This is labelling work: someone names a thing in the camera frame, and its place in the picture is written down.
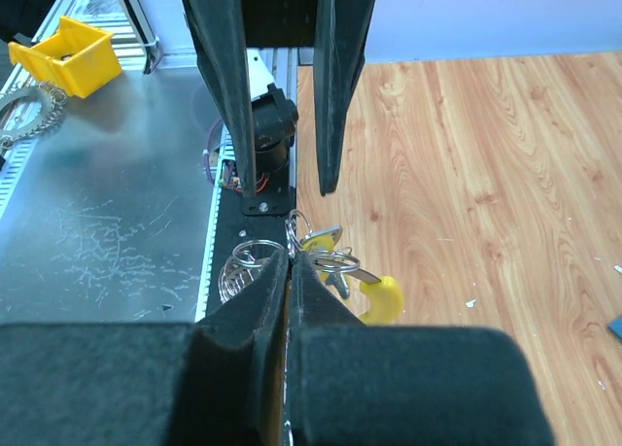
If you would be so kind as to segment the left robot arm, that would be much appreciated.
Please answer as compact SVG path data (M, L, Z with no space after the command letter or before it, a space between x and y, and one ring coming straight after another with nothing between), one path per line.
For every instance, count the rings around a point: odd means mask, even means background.
M361 71L375 0L182 0L203 81L229 130L241 192L285 164L297 109L266 84L251 93L250 48L310 48L320 193L336 190L345 122Z

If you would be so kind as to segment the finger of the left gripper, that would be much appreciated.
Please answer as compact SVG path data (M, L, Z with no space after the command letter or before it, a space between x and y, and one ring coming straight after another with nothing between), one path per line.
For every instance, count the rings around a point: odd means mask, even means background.
M242 194L256 194L256 159L241 0L182 0L197 66L229 130Z
M336 191L347 113L363 70L375 0L318 0L313 56L320 194Z

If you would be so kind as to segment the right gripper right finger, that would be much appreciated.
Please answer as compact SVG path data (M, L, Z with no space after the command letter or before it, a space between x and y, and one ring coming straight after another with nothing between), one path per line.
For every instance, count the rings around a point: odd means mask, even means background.
M480 326L368 326L292 267L290 437L296 445L552 445L522 350Z

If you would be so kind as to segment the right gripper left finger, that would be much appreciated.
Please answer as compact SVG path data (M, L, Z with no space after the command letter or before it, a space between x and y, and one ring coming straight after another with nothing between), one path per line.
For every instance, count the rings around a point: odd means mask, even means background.
M2 326L2 443L278 444L288 270L196 324Z

